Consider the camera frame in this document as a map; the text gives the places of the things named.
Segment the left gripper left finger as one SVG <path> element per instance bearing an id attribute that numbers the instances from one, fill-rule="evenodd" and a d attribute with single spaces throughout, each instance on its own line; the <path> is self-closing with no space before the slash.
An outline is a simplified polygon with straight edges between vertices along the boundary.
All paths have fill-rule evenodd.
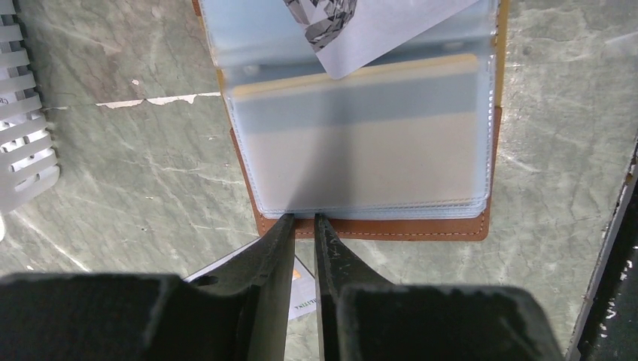
<path id="1" fill-rule="evenodd" d="M 172 274 L 1 279 L 3 360 L 281 360 L 294 218 L 193 281 Z"/>

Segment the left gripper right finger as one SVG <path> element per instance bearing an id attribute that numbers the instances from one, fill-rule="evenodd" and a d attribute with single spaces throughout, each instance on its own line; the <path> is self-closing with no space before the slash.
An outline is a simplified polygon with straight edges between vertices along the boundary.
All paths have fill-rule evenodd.
<path id="1" fill-rule="evenodd" d="M 561 360 L 548 318 L 526 290 L 394 284 L 314 218 L 323 360 Z"/>

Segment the brown leather card holder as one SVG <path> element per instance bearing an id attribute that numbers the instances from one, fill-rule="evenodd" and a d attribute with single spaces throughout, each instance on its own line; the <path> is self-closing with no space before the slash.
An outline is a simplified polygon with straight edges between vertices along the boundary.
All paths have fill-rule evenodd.
<path id="1" fill-rule="evenodd" d="M 195 1 L 257 229 L 481 241 L 507 1 Z"/>

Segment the gold credit card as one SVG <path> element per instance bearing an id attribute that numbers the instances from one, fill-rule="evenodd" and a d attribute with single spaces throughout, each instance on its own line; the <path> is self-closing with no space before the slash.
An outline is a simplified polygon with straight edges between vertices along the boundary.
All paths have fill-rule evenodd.
<path id="1" fill-rule="evenodd" d="M 490 72 L 463 54 L 235 87 L 237 142 L 258 209 L 462 203 L 489 191 Z"/>

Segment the white plastic basket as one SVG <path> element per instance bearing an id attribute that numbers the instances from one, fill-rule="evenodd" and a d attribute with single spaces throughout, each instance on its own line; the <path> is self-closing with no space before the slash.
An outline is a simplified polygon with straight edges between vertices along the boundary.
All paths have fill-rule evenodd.
<path id="1" fill-rule="evenodd" d="M 1 2 L 1 215 L 53 187 L 60 169 L 12 1 Z"/>

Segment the clear plastic card sleeve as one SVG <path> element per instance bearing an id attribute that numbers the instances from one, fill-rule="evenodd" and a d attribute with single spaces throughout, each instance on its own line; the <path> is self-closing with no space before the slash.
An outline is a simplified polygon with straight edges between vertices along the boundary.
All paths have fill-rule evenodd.
<path id="1" fill-rule="evenodd" d="M 260 239 L 255 239 L 252 242 L 245 244 L 237 250 L 221 257 L 214 261 L 212 264 L 201 268 L 197 272 L 187 276 L 184 280 L 186 282 L 193 282 L 195 279 L 200 278 L 204 274 L 221 267 L 228 263 L 232 258 L 239 255 L 242 251 L 246 250 L 253 244 L 257 243 Z M 307 269 L 307 267 L 299 260 L 297 256 L 294 258 L 293 264 L 293 276 L 290 291 L 290 307 L 288 320 L 296 319 L 303 315 L 316 311 L 317 297 L 314 286 L 314 276 Z"/>

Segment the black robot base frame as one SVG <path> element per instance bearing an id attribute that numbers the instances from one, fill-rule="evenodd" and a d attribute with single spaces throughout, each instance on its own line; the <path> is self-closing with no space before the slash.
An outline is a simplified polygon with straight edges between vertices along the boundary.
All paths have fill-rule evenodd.
<path id="1" fill-rule="evenodd" d="M 636 147 L 603 236 L 566 359 L 637 359 Z"/>

